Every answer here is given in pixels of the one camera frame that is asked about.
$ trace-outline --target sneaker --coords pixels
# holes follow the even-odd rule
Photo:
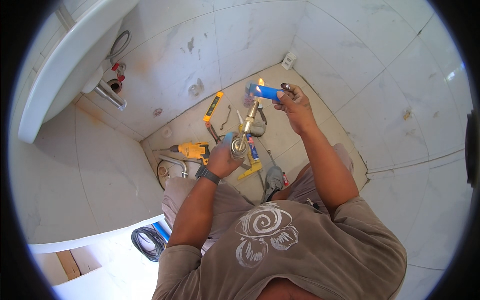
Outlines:
[[[279,166],[271,167],[265,176],[265,197],[262,203],[270,201],[274,193],[283,188],[283,173]]]

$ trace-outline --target white sink basin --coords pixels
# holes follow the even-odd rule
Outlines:
[[[100,0],[80,16],[37,74],[20,121],[20,140],[33,143],[40,126],[80,93],[108,55],[123,17],[138,1]]]

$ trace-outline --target wristwatch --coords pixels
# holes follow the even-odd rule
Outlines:
[[[218,183],[220,182],[220,177],[210,172],[209,170],[207,170],[207,168],[203,165],[200,166],[200,168],[198,168],[198,171],[197,171],[197,174],[195,174],[195,177],[196,178],[205,177],[213,181],[216,185],[218,185]]]

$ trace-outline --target cordless drill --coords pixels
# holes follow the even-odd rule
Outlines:
[[[208,157],[210,151],[208,150],[207,142],[199,143],[183,143],[180,145],[173,145],[170,148],[160,149],[160,151],[182,152],[187,158],[201,159],[202,163],[206,166],[208,164]]]

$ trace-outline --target yellow level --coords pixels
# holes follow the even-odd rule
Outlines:
[[[210,118],[212,117],[213,112],[215,111],[216,106],[217,106],[217,104],[220,102],[220,99],[222,98],[222,96],[223,96],[223,93],[222,93],[222,92],[218,92],[218,93],[216,94],[215,98],[214,98],[213,101],[212,101],[212,104],[210,104],[210,106],[208,107],[207,112],[205,113],[205,116],[204,116],[204,121],[205,121],[205,122],[209,122],[209,121],[210,121]]]

